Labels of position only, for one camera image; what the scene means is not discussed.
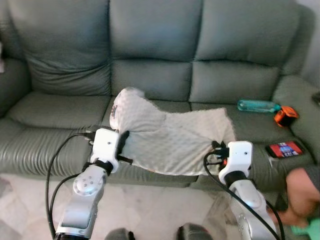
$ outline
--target gray sofa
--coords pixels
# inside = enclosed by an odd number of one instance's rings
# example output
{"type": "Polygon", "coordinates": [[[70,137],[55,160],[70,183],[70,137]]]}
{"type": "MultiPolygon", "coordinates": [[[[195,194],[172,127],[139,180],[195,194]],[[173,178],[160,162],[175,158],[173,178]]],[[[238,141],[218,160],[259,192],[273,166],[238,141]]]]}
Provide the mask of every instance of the gray sofa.
{"type": "MultiPolygon", "coordinates": [[[[250,177],[285,187],[294,168],[320,162],[319,89],[299,77],[314,15],[291,0],[1,0],[0,173],[44,176],[72,133],[109,125],[115,96],[145,91],[160,109],[225,107],[238,140],[253,142],[250,177]],[[291,128],[272,114],[237,110],[239,99],[297,110],[291,128]],[[304,155],[270,164],[265,146],[297,140],[304,155]]],[[[88,142],[74,138],[53,165],[78,173],[88,142]]],[[[112,183],[212,189],[205,176],[168,176],[121,164],[112,183]]]]}

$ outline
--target smartphone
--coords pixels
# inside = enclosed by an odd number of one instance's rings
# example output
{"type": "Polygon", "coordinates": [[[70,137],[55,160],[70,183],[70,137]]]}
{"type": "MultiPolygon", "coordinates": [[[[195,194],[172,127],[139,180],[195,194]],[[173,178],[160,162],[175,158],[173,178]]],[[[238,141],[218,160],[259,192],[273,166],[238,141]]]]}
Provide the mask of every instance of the smartphone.
{"type": "Polygon", "coordinates": [[[289,158],[299,156],[304,153],[304,149],[296,141],[286,141],[276,144],[271,144],[265,147],[265,150],[273,158],[289,158]]]}

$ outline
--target cable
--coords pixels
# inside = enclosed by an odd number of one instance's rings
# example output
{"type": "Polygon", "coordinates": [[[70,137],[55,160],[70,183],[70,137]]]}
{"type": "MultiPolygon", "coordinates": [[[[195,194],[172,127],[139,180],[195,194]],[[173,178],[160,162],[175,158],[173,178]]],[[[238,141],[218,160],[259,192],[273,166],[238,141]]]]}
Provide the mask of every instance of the cable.
{"type": "Polygon", "coordinates": [[[53,223],[53,218],[52,218],[52,216],[50,214],[50,209],[49,209],[49,182],[50,182],[51,168],[52,168],[52,165],[54,164],[54,161],[55,161],[56,157],[58,156],[59,152],[64,147],[64,145],[70,139],[72,139],[72,138],[74,138],[76,136],[85,136],[85,134],[84,133],[75,133],[75,134],[69,136],[66,140],[64,140],[64,142],[59,146],[59,148],[56,150],[56,152],[52,156],[52,158],[50,160],[50,163],[49,163],[48,171],[47,171],[47,174],[46,174],[46,181],[45,181],[45,211],[46,211],[46,217],[47,217],[47,220],[48,220],[49,229],[50,229],[50,232],[51,232],[52,239],[54,239],[55,236],[56,236],[56,230],[55,230],[55,226],[54,226],[54,223],[53,223]]]}
{"type": "Polygon", "coordinates": [[[265,202],[268,205],[268,207],[272,210],[272,212],[274,213],[274,215],[278,221],[278,224],[279,224],[281,239],[284,240],[285,239],[285,231],[284,231],[284,226],[282,225],[282,221],[280,219],[280,216],[277,213],[277,210],[274,208],[274,206],[272,206],[272,204],[270,202],[268,202],[267,200],[265,200],[265,202]]]}
{"type": "Polygon", "coordinates": [[[257,214],[248,204],[246,204],[240,197],[238,197],[234,192],[232,192],[229,188],[227,188],[225,185],[223,185],[220,181],[214,178],[214,176],[211,174],[211,172],[208,169],[207,166],[207,161],[206,159],[203,159],[203,166],[208,174],[208,176],[218,185],[220,186],[223,190],[225,190],[227,193],[229,193],[232,197],[234,197],[238,202],[240,202],[250,213],[252,213],[270,232],[271,234],[275,237],[276,240],[281,240],[277,233],[269,226],[269,224],[259,215],[257,214]]]}
{"type": "Polygon", "coordinates": [[[53,192],[52,197],[51,197],[50,209],[49,209],[51,218],[52,218],[52,215],[53,215],[54,203],[55,203],[56,195],[57,195],[57,193],[58,193],[59,188],[60,188],[61,185],[64,184],[66,181],[68,181],[68,180],[70,180],[70,179],[73,179],[73,178],[76,178],[79,174],[80,174],[80,173],[66,177],[66,178],[63,179],[61,182],[59,182],[59,184],[55,187],[54,192],[53,192]]]}

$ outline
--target tiled floor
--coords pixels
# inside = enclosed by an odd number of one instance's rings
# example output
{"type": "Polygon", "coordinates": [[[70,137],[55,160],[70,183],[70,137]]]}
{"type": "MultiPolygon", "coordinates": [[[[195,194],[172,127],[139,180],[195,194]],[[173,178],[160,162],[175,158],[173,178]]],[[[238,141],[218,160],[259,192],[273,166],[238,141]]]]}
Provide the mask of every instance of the tiled floor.
{"type": "MultiPolygon", "coordinates": [[[[57,195],[55,225],[70,199],[71,186],[72,181],[67,182],[57,195]]],[[[1,240],[50,239],[44,189],[44,180],[0,174],[1,240]]],[[[174,240],[178,227],[190,222],[206,227],[215,240],[237,240],[237,227],[225,223],[227,202],[221,192],[107,184],[91,239],[103,240],[111,230],[125,227],[137,240],[174,240]]]]}

